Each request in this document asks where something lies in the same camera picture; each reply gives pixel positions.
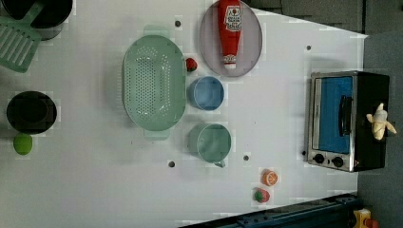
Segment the toaster oven knob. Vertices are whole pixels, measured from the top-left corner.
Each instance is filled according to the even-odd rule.
[[[337,167],[337,168],[343,166],[343,164],[344,164],[343,159],[341,159],[340,157],[335,157],[335,158],[332,160],[332,163],[333,163],[333,164],[335,165],[335,167]]]
[[[316,154],[314,156],[314,160],[317,163],[323,163],[325,161],[325,157],[323,157],[323,155],[321,155],[321,154]]]

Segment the teal cup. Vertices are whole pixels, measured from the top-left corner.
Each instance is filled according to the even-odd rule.
[[[204,161],[223,168],[231,149],[231,135],[221,124],[199,123],[190,131],[189,149]]]

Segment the red object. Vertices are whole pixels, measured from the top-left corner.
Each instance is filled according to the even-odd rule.
[[[366,225],[368,228],[379,228],[379,223],[377,220],[372,220],[370,218],[364,220],[364,225]]]
[[[188,72],[195,71],[198,68],[198,63],[192,58],[186,59],[186,68]]]
[[[270,199],[270,194],[266,190],[258,188],[254,198],[258,202],[266,202]]]
[[[219,29],[225,68],[236,68],[240,42],[240,0],[220,0]]]

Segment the handle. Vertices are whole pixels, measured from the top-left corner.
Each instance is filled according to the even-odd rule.
[[[219,168],[223,168],[225,167],[225,161],[220,161],[219,163],[214,163],[216,166],[218,166]]]
[[[168,29],[162,26],[148,25],[144,27],[144,36],[146,35],[161,35],[169,39]]]
[[[165,131],[148,131],[144,130],[144,137],[147,141],[164,141],[168,139],[170,130]]]
[[[340,137],[350,135],[353,99],[345,95],[341,96],[338,112],[338,130]]]
[[[36,0],[32,7],[28,10],[27,14],[24,16],[23,19],[21,19],[22,23],[25,24],[31,24],[33,20],[41,13],[41,11],[44,9],[45,4],[40,2],[40,0]]]

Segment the ketchup bottle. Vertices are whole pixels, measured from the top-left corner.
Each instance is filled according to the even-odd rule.
[[[234,69],[237,66],[240,26],[240,0],[220,0],[219,29],[223,61],[227,69]]]

